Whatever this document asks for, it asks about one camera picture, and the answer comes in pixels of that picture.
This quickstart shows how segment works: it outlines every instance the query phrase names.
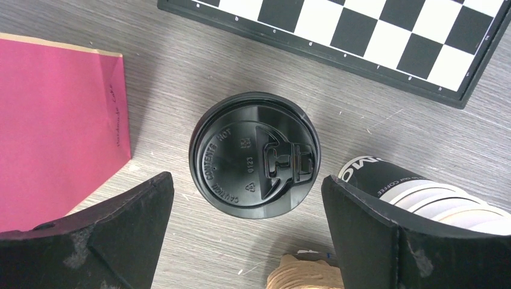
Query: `stacked paper cups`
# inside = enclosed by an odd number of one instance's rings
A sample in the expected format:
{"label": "stacked paper cups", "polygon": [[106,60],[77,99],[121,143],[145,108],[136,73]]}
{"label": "stacked paper cups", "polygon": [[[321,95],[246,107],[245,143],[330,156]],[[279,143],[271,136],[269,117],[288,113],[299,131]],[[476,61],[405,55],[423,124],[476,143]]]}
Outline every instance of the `stacked paper cups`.
{"label": "stacked paper cups", "polygon": [[348,162],[339,178],[381,200],[447,225],[511,235],[511,214],[461,188],[441,184],[376,157]]}

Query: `chessboard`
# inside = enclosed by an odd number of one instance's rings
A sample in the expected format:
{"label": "chessboard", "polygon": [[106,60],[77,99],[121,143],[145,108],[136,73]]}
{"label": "chessboard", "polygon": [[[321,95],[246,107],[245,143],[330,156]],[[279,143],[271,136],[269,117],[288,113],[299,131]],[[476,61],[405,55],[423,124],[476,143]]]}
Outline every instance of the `chessboard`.
{"label": "chessboard", "polygon": [[158,0],[158,7],[465,107],[510,21],[508,0]]}

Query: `wood grain surface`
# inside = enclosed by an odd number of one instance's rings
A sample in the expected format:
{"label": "wood grain surface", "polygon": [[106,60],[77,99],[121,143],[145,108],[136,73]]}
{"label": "wood grain surface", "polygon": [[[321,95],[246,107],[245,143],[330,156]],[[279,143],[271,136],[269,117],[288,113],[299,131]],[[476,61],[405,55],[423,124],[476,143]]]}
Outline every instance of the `wood grain surface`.
{"label": "wood grain surface", "polygon": [[[153,288],[264,288],[282,254],[333,253],[320,185],[358,155],[391,160],[511,211],[510,33],[461,111],[160,11],[155,0],[2,0],[0,31],[124,54],[133,160],[77,210],[172,172],[175,199]],[[313,190],[297,209],[269,220],[214,209],[188,165],[202,114],[251,90],[300,105],[322,145]]]}

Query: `black plastic lid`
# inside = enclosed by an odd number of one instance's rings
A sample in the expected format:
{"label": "black plastic lid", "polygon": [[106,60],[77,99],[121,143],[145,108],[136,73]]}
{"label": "black plastic lid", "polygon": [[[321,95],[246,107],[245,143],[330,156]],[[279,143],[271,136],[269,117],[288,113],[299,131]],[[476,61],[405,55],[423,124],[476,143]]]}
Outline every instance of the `black plastic lid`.
{"label": "black plastic lid", "polygon": [[202,195],[236,217],[285,214],[307,196],[319,171],[319,139],[285,98],[249,92],[208,110],[190,142],[190,170]]}

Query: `cup lid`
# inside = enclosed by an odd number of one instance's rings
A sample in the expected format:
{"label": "cup lid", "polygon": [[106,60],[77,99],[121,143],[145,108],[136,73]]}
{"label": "cup lid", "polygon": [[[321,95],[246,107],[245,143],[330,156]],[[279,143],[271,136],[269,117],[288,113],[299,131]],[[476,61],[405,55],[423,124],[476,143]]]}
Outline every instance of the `cup lid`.
{"label": "cup lid", "polygon": [[395,205],[402,198],[408,194],[413,193],[414,191],[422,190],[424,188],[436,187],[436,185],[437,182],[431,181],[429,179],[419,179],[415,181],[404,182],[388,190],[380,197],[380,200],[384,200],[389,204]]}
{"label": "cup lid", "polygon": [[419,201],[418,203],[410,206],[407,210],[411,213],[415,213],[416,211],[422,209],[423,207],[426,207],[427,205],[442,201],[444,199],[464,199],[464,200],[470,200],[474,203],[474,205],[487,205],[487,203],[478,197],[471,196],[470,194],[466,194],[463,196],[453,196],[450,192],[447,192],[445,194],[437,194],[432,197],[428,197],[424,200]]}
{"label": "cup lid", "polygon": [[394,205],[396,207],[400,207],[401,209],[408,210],[412,206],[419,204],[420,202],[424,200],[430,200],[430,202],[433,202],[438,199],[446,199],[449,197],[461,197],[467,196],[466,193],[460,193],[458,191],[452,191],[448,190],[446,188],[425,188],[418,191],[413,191],[408,193],[406,196],[404,196],[402,199],[400,199],[398,202],[396,202]]}
{"label": "cup lid", "polygon": [[214,207],[241,218],[269,218],[294,209],[309,193],[319,171],[319,139],[293,102],[243,93],[205,113],[189,159],[196,186]]}
{"label": "cup lid", "polygon": [[479,205],[473,200],[467,198],[449,197],[446,199],[438,199],[434,202],[430,202],[429,204],[426,204],[422,208],[415,210],[413,213],[421,217],[437,221],[439,220],[437,219],[437,216],[444,216],[444,214],[450,212],[451,210],[476,205],[482,207],[482,205]]}
{"label": "cup lid", "polygon": [[446,216],[443,219],[438,220],[438,222],[459,228],[469,229],[475,225],[494,220],[500,220],[502,218],[506,217],[490,211],[469,210]]}
{"label": "cup lid", "polygon": [[490,205],[465,205],[465,206],[454,207],[452,209],[446,210],[446,211],[444,211],[444,212],[442,212],[440,214],[437,214],[436,216],[434,216],[431,219],[434,220],[434,221],[439,221],[440,222],[444,218],[447,218],[447,217],[452,216],[454,214],[462,213],[462,212],[465,212],[465,211],[485,211],[485,212],[497,214],[497,215],[500,215],[500,216],[503,216],[503,217],[509,217],[510,216],[508,212],[506,212],[506,211],[504,211],[502,209],[499,209],[499,208],[492,207]]}

